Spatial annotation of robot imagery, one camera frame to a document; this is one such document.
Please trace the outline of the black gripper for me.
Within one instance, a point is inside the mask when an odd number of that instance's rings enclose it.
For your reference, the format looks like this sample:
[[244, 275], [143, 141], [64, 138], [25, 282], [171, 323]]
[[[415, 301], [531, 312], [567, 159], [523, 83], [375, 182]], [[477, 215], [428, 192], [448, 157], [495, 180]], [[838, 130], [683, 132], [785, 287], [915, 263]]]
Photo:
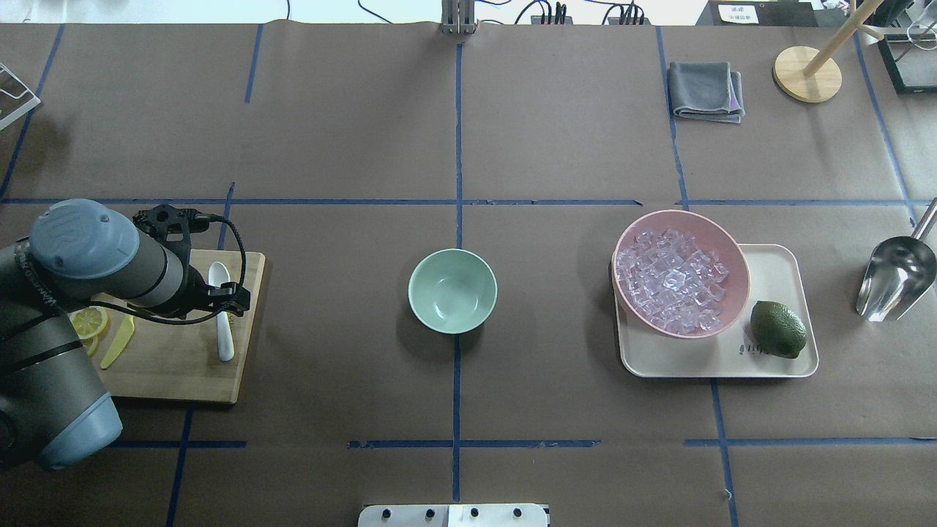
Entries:
[[183, 283], [173, 296], [173, 317], [200, 313], [232, 313], [243, 316], [251, 310], [252, 294], [241, 284], [208, 284], [200, 271], [185, 267]]

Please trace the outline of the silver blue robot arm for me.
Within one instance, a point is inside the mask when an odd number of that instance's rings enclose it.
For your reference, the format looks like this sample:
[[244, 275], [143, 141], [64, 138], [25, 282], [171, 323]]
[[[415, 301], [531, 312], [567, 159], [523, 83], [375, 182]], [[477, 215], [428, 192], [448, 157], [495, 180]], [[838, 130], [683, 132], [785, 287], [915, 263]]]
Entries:
[[123, 425], [70, 314], [98, 294], [116, 310], [187, 326], [250, 307], [244, 281], [206, 283], [190, 263], [192, 233], [218, 214], [160, 204], [134, 217], [89, 199], [58, 201], [1, 256], [2, 469], [34, 461], [59, 471], [110, 446]]

